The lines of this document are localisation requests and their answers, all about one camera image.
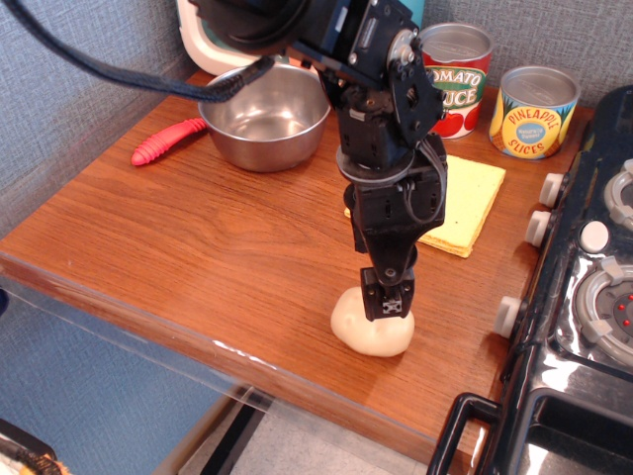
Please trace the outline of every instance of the can lid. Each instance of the can lid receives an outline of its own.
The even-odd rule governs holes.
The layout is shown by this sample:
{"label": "can lid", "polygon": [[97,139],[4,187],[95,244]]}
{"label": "can lid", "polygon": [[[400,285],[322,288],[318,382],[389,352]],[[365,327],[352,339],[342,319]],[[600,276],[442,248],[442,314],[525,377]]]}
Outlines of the can lid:
{"label": "can lid", "polygon": [[503,94],[534,107],[562,107],[581,96],[581,85],[571,74],[546,66],[521,66],[501,78]]}
{"label": "can lid", "polygon": [[440,23],[420,33],[422,50],[437,62],[471,61],[493,51],[490,36],[473,25]]}

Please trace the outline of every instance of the tomato sauce can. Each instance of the tomato sauce can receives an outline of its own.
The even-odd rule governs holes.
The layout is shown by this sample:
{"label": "tomato sauce can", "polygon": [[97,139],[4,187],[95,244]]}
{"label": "tomato sauce can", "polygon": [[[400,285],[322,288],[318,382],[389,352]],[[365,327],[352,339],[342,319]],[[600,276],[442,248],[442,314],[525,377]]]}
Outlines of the tomato sauce can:
{"label": "tomato sauce can", "polygon": [[479,119],[493,41],[464,23],[440,23],[420,33],[424,67],[444,91],[444,118],[433,128],[446,139],[473,131]]}

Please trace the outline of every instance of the toy stove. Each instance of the toy stove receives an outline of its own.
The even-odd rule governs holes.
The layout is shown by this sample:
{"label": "toy stove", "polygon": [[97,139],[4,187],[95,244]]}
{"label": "toy stove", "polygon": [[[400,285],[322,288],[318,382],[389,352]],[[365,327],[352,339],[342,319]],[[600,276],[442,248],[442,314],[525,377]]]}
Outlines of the toy stove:
{"label": "toy stove", "polygon": [[633,473],[633,86],[602,99],[540,199],[530,288],[497,315],[501,402],[457,398],[428,473],[446,473],[468,419],[490,425],[477,473]]}

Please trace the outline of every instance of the yellow sponge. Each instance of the yellow sponge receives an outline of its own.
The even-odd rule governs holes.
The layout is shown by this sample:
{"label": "yellow sponge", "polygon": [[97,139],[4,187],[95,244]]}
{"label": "yellow sponge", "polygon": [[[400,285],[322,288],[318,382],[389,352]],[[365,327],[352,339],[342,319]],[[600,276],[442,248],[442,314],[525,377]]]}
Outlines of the yellow sponge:
{"label": "yellow sponge", "polygon": [[444,225],[419,241],[460,257],[468,257],[493,206],[505,170],[448,155],[448,189]]}

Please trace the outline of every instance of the metal bowl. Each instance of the metal bowl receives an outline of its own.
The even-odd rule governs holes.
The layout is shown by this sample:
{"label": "metal bowl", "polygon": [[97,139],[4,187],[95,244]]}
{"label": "metal bowl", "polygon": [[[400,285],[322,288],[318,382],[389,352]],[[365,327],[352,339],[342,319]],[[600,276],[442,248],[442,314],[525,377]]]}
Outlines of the metal bowl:
{"label": "metal bowl", "polygon": [[[240,71],[229,71],[211,84]],[[201,103],[199,109],[228,162],[270,172],[292,168],[312,156],[323,135],[329,104],[315,74],[275,64],[232,99]]]}

